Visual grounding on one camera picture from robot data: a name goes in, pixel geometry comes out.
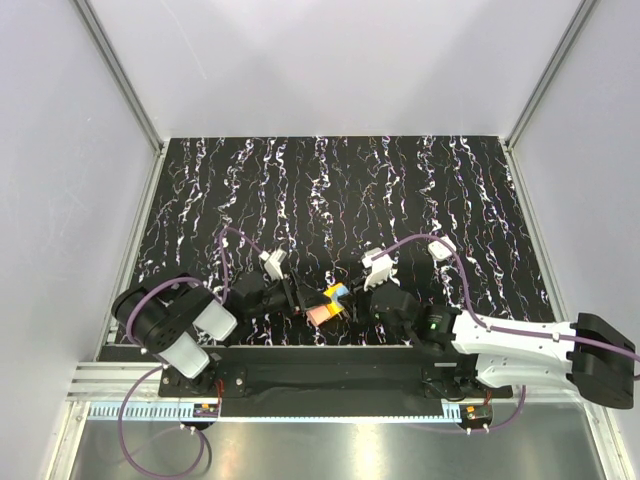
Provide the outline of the pink plug adapter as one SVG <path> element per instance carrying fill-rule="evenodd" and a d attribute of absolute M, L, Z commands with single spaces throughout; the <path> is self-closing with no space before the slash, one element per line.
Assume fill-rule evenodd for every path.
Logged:
<path fill-rule="evenodd" d="M 328 305 L 314 307 L 306 312 L 307 319 L 315 327 L 319 327 L 321 324 L 327 322 L 332 316 L 333 314 Z"/>

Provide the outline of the light blue plug adapter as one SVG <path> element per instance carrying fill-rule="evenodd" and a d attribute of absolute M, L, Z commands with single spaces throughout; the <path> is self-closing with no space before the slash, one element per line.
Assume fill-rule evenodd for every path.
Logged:
<path fill-rule="evenodd" d="M 349 290 L 343 283 L 336 283 L 327 290 L 327 293 L 330 297 L 340 297 L 348 294 Z"/>

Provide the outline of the yellow socket block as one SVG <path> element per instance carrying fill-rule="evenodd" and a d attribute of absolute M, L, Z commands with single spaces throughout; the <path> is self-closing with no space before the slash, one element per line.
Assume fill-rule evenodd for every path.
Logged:
<path fill-rule="evenodd" d="M 343 310 L 344 310 L 344 306 L 340 303 L 340 297 L 330 297 L 327 293 L 327 290 L 324 292 L 324 295 L 326 295 L 329 299 L 330 299 L 330 303 L 327 304 L 333 314 L 332 318 L 335 317 L 336 315 L 340 314 Z"/>

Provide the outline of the white plug adapter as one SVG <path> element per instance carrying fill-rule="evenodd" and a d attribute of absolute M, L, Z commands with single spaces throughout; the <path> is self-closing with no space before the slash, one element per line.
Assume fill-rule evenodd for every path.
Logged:
<path fill-rule="evenodd" d="M 428 251 L 434 260 L 440 262 L 451 258 L 457 249 L 448 236 L 443 236 L 431 241 Z"/>

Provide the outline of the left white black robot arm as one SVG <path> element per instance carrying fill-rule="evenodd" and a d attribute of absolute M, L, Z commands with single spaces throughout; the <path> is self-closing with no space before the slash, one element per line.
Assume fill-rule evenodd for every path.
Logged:
<path fill-rule="evenodd" d="M 173 368 L 190 393 L 203 396 L 215 386 L 218 361 L 198 345 L 193 330 L 224 342 L 248 320 L 304 314 L 330 302 L 294 274 L 267 282 L 257 271 L 241 274 L 221 301 L 196 278 L 171 270 L 121 293 L 111 314 L 131 343 Z"/>

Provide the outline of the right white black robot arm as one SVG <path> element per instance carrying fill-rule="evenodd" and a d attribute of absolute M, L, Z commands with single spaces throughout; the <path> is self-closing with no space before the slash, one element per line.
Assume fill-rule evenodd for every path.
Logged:
<path fill-rule="evenodd" d="M 421 353 L 455 363 L 453 380 L 463 395 L 534 385 L 574 391 L 608 408 L 634 405 L 635 345 L 598 315 L 521 323 L 422 304 L 391 281 L 358 285 L 339 301 L 355 319 L 380 323 Z"/>

